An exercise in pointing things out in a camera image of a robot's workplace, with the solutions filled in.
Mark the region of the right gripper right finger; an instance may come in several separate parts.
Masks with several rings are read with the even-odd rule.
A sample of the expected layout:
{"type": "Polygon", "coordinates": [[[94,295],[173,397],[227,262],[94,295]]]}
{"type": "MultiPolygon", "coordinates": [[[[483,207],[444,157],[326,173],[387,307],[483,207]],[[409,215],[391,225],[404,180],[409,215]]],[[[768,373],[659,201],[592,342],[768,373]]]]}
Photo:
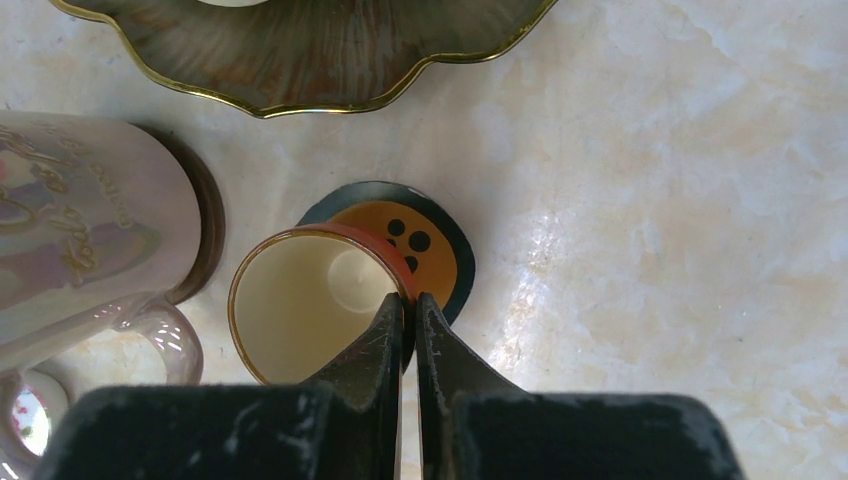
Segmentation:
{"type": "Polygon", "coordinates": [[[741,479],[722,423],[683,395],[528,392],[416,303],[426,479],[741,479]]]}

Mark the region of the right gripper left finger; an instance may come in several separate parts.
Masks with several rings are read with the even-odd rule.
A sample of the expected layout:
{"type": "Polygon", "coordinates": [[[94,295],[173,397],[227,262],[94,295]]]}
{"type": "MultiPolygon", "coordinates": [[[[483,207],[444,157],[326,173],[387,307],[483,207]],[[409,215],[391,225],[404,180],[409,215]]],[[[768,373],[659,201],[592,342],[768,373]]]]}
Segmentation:
{"type": "Polygon", "coordinates": [[[394,479],[404,305],[294,385],[101,388],[66,415],[38,479],[394,479]]]}

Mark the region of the small orange teacup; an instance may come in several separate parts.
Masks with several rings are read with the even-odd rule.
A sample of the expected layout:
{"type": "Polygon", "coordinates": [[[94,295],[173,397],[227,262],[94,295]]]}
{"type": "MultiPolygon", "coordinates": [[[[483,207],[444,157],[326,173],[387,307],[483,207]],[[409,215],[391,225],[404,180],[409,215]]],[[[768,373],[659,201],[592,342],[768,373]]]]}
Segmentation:
{"type": "Polygon", "coordinates": [[[257,245],[229,290],[241,361],[260,383],[299,383],[349,347],[389,294],[413,303],[415,280],[387,240],[335,222],[296,226],[257,245]]]}

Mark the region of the dark brown round coaster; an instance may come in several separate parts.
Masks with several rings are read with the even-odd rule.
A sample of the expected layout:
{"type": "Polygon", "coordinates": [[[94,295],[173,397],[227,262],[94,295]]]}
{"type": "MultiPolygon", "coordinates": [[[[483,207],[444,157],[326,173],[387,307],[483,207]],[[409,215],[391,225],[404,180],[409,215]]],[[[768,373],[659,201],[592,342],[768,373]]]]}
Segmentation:
{"type": "Polygon", "coordinates": [[[201,219],[201,241],[197,259],[187,277],[166,298],[181,303],[200,292],[219,266],[226,239],[225,205],[212,172],[202,158],[173,132],[150,124],[133,123],[161,143],[175,157],[194,189],[201,219]]]}

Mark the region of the pink mug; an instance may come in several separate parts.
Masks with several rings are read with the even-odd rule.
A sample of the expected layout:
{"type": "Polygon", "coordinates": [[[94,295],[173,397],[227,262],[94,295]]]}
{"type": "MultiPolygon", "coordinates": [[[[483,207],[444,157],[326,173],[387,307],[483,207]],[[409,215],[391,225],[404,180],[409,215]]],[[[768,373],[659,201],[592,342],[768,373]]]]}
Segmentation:
{"type": "Polygon", "coordinates": [[[178,310],[202,244],[194,186],[153,136],[120,120],[1,114],[1,475],[38,455],[15,402],[33,366],[105,330],[144,336],[170,384],[202,375],[178,310]]]}

